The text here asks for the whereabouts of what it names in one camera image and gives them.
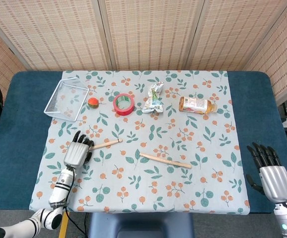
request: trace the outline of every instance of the wire basket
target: wire basket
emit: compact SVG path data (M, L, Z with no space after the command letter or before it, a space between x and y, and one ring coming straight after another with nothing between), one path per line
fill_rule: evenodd
M61 79L44 113L50 117L76 121L88 91L78 78Z

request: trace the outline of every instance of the silver robotic hand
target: silver robotic hand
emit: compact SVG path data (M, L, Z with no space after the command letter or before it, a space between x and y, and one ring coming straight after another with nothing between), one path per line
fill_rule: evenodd
M262 186L253 182L250 175L246 178L251 187L268 200L275 203L274 214L282 230L284 238L287 238L287 170L281 166L276 151L272 147L265 147L253 143L255 149L247 146L250 151L262 182Z
M49 199L51 209L39 209L31 218L23 222L9 227L0 227L0 238L33 238L39 234L41 228L55 230L59 227L63 209L68 205L75 173L92 156L89 148L94 146L94 142L85 139L86 135L79 137L79 134L80 131L75 134L65 154L66 168L62 170Z

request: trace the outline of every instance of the juice bottle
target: juice bottle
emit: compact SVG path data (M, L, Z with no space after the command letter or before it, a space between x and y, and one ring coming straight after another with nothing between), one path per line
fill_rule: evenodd
M216 113L217 105L206 99L181 97L179 111L199 114Z

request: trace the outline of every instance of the table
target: table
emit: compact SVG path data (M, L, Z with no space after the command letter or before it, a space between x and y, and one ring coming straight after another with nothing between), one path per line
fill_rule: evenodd
M43 109L61 76L61 72L20 72L12 79L0 119L0 209L29 207L51 122ZM232 71L228 77L244 173L259 181L246 150L253 141L273 146L287 169L287 140L268 76ZM251 212L273 210L272 203L246 186Z

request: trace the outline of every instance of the white robotic arm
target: white robotic arm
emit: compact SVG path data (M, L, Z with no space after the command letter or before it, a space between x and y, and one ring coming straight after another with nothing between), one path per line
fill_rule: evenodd
M278 155L272 147L266 148L256 143L253 145L256 150L250 146L247 146L247 149L259 171L262 186L254 183L250 175L246 175L246 178L253 189L275 203L274 214L283 237L287 238L287 170L281 166Z
M66 168L62 170L49 199L52 209L39 209L31 218L23 222L9 227L0 227L0 238L33 238L39 234L41 228L55 230L59 227L63 209L68 205L68 197L75 179L75 170L80 169L84 163L90 160L92 153L88 149L94 146L92 140L84 140L85 135L81 135L78 139L79 134L80 131L75 134L73 142L65 154Z

